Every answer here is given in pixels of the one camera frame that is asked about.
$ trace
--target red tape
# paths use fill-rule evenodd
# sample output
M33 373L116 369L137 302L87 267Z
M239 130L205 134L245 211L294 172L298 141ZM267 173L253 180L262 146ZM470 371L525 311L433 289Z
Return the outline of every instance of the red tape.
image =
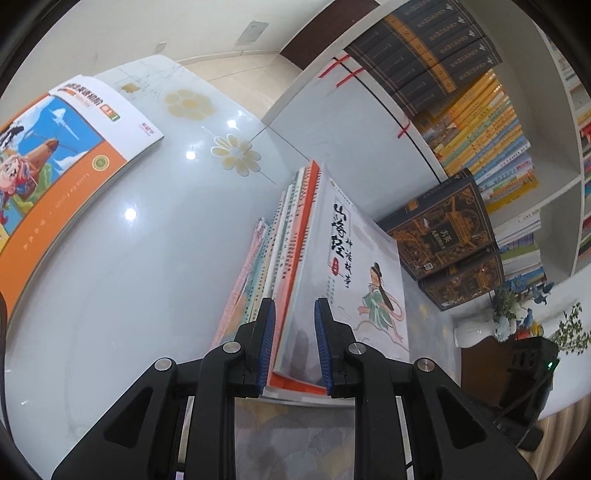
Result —
M410 127L410 120L408 121L406 127L403 127L402 130L398 133L398 138L402 138L402 136L407 132Z
M318 78L319 79L324 78L328 74L328 72L330 72L337 65L343 63L345 60L347 60L349 58L351 58L351 55L347 54L341 59L336 59L335 62L332 65L330 65L330 67L328 67L325 71L323 71Z
M344 82L346 82L347 80L352 79L354 76L356 76L358 73L364 71L365 69L363 67L361 67L360 69L357 69L351 73L349 73L344 79L342 79L339 83L336 84L336 87L340 87L341 85L344 84Z

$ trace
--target black device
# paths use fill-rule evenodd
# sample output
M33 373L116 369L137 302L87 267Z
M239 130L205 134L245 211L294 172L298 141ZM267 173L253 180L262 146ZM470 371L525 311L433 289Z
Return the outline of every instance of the black device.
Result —
M184 413L195 401L185 480L234 480L234 398L257 398L267 383L275 306L263 299L256 322L203 359L148 368L89 430L52 480L173 480ZM402 397L417 480L535 480L535 473L430 359L386 359L333 320L327 299L314 305L327 393L355 398L355 480L402 480L404 456L396 396Z

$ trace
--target green plant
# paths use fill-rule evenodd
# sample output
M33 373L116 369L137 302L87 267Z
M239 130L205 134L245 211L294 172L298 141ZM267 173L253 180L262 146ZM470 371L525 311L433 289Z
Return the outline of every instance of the green plant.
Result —
M569 353L577 352L577 355L583 353L591 342L591 330L589 332L583 331L583 324L579 319L579 313L583 311L581 302L575 303L570 314L563 312L564 321L558 323L558 330L552 334L550 340L558 345L558 347Z

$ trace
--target cartoon character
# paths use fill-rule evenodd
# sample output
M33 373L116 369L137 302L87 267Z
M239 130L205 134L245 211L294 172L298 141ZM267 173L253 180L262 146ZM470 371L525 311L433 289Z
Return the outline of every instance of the cartoon character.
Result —
M55 138L47 140L25 155L14 154L0 165L0 225L6 225L4 206L18 194L27 200L37 188L39 172L59 145Z
M363 306L357 311L360 315L367 313L369 320L377 327L383 330L392 329L396 338L402 341L394 322L395 320L402 322L404 317L402 308L393 296L384 290L382 272L377 263L369 269L369 275L371 277L369 293L363 297Z

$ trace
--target book cover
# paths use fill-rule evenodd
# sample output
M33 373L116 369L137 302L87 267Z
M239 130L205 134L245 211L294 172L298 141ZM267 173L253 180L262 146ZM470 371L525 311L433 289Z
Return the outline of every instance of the book cover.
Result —
M358 341L389 358L408 362L410 357L396 243L346 197L325 166L320 181L309 226L314 248L306 249L298 266L297 296L272 365L278 377L325 392L318 354L309 347L316 342L318 297L328 298L335 320L350 325Z
M517 200L519 197L526 194L527 192L533 190L539 184L540 184L540 182L538 182L538 180L535 178L535 176L526 177L523 184L517 190L514 190L510 194L504 196L503 198L501 198L495 202L488 203L486 205L486 211L488 213L496 212L497 210L503 208L504 206L509 205L514 200Z
M402 264L415 280L443 270L494 241L478 187L467 169L378 225L398 242Z
M4 124L0 291L8 318L38 263L81 208L162 137L117 91L83 75L52 88Z
M505 276L495 244L430 275L419 287L440 310L448 310L503 285Z
M450 67L449 62L445 64L437 64L430 70L419 75L417 78L407 83L399 91L396 92L396 98L410 103L414 98L422 95L433 87L438 86L442 92L449 94L458 88L467 85L474 78L479 77L491 67L497 65L499 60L493 55L487 55L476 59L471 64L464 65L462 68L458 67L449 72L446 67Z

